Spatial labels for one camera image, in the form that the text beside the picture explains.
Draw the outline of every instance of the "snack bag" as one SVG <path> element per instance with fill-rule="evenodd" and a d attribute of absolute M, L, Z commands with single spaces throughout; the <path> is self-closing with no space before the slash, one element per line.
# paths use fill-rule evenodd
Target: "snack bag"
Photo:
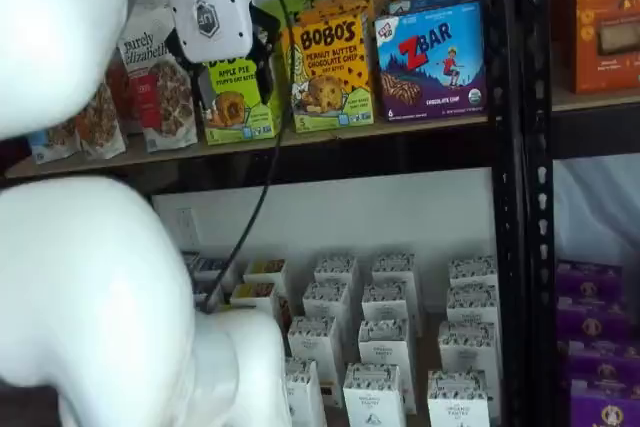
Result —
<path fill-rule="evenodd" d="M 80 151 L 73 119 L 47 130 L 33 132 L 27 136 L 27 141 L 36 164 L 66 159 Z"/>
<path fill-rule="evenodd" d="M 138 8 L 118 43 L 148 152 L 198 141 L 189 76 L 165 46 L 173 28 L 167 8 Z"/>
<path fill-rule="evenodd" d="M 75 121 L 82 150 L 89 160 L 110 159 L 127 150 L 116 107 L 104 81 Z"/>

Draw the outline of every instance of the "purple package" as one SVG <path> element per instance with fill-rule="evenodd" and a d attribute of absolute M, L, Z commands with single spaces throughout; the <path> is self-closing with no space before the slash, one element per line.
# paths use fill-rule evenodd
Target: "purple package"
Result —
<path fill-rule="evenodd" d="M 622 302 L 607 303 L 593 297 L 558 297 L 558 338 L 586 336 L 592 339 L 628 340 L 631 322 Z"/>
<path fill-rule="evenodd" d="M 558 260 L 556 294 L 619 301 L 622 298 L 622 267 Z"/>
<path fill-rule="evenodd" d="M 571 381 L 572 427 L 640 424 L 640 385 L 608 380 Z"/>
<path fill-rule="evenodd" d="M 640 384 L 640 343 L 608 340 L 569 341 L 568 376 Z"/>

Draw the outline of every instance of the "brand logo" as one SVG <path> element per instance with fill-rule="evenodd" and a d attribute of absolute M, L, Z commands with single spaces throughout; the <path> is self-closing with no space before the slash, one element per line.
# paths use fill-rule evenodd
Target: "brand logo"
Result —
<path fill-rule="evenodd" d="M 220 30 L 216 9 L 204 0 L 196 1 L 196 21 L 198 31 L 205 37 L 211 38 Z"/>

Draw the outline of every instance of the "shelf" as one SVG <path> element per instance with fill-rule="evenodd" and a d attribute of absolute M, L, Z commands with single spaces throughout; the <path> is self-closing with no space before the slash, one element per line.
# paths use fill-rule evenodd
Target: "shelf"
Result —
<path fill-rule="evenodd" d="M 284 133 L 282 145 L 284 147 L 319 144 L 333 140 L 348 140 L 381 135 L 401 134 L 408 132 L 418 132 L 432 129 L 444 129 L 449 127 L 484 124 L 487 122 L 486 116 L 461 117 L 444 119 L 430 122 L 398 122 L 389 123 L 378 121 L 375 124 L 350 129 L 325 130 L 306 134 L 296 134 L 291 130 Z M 46 175 L 56 175 L 73 172 L 83 172 L 88 170 L 98 170 L 127 165 L 136 165 L 151 162 L 162 162 L 167 160 L 179 160 L 194 157 L 204 157 L 209 155 L 222 155 L 235 152 L 249 152 L 264 150 L 273 147 L 274 139 L 257 140 L 251 142 L 238 142 L 217 146 L 208 146 L 204 141 L 196 145 L 177 150 L 165 150 L 149 154 L 145 150 L 142 136 L 132 136 L 129 138 L 127 151 L 109 160 L 88 161 L 81 153 L 75 154 L 67 159 L 36 165 L 31 157 L 28 157 L 13 167 L 9 168 L 5 176 L 9 179 L 20 179 L 27 177 L 38 177 Z"/>

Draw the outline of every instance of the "snack box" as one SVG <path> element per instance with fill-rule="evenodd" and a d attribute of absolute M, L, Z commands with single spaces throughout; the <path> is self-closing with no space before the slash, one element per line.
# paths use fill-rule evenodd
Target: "snack box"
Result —
<path fill-rule="evenodd" d="M 569 376 L 640 383 L 640 344 L 569 341 L 566 372 Z"/>
<path fill-rule="evenodd" d="M 622 267 L 558 260 L 556 267 L 558 295 L 598 297 L 618 301 L 623 297 Z"/>
<path fill-rule="evenodd" d="M 287 357 L 285 375 L 293 427 L 326 427 L 317 362 Z"/>
<path fill-rule="evenodd" d="M 595 297 L 558 297 L 558 335 L 593 339 L 628 340 L 631 322 L 622 302 L 608 303 Z"/>
<path fill-rule="evenodd" d="M 360 358 L 366 364 L 397 365 L 405 413 L 415 414 L 415 345 L 406 320 L 381 320 L 360 324 Z"/>
<path fill-rule="evenodd" d="M 374 282 L 404 282 L 411 324 L 418 337 L 422 337 L 423 314 L 420 280 L 416 278 L 414 254 L 380 255 L 373 261 L 371 274 Z"/>
<path fill-rule="evenodd" d="M 283 36 L 285 65 L 294 56 L 291 104 L 296 132 L 373 123 L 368 19 L 358 11 L 318 17 Z"/>
<path fill-rule="evenodd" d="M 486 322 L 442 322 L 438 332 L 442 369 L 449 372 L 478 370 L 485 374 L 489 415 L 501 424 L 501 365 L 496 326 Z"/>
<path fill-rule="evenodd" d="M 318 363 L 318 379 L 324 404 L 342 407 L 344 363 L 336 318 L 294 317 L 287 338 L 295 357 Z"/>
<path fill-rule="evenodd" d="M 640 386 L 616 381 L 573 379 L 570 416 L 572 427 L 638 425 Z"/>
<path fill-rule="evenodd" d="M 480 5 L 467 2 L 376 20 L 387 120 L 425 120 L 484 111 Z"/>
<path fill-rule="evenodd" d="M 344 399 L 351 427 L 407 425 L 397 365 L 349 364 Z"/>
<path fill-rule="evenodd" d="M 427 403 L 433 426 L 489 427 L 487 397 L 480 372 L 429 372 Z"/>

